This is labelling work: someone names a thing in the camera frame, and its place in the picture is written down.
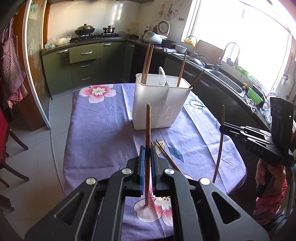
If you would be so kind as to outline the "pink sleeve forearm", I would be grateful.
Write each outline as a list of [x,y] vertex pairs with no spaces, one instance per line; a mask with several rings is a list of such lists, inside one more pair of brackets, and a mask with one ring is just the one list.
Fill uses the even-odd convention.
[[268,195],[266,198],[257,198],[253,218],[262,226],[268,224],[280,212],[286,192],[287,181],[285,180],[280,194],[275,196]]

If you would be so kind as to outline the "person's right hand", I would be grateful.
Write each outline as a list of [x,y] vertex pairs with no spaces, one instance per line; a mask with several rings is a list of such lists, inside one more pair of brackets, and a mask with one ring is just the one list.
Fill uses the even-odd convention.
[[280,195],[283,190],[285,178],[285,166],[279,165],[275,167],[259,159],[255,174],[257,184],[256,196],[266,198],[268,195]]

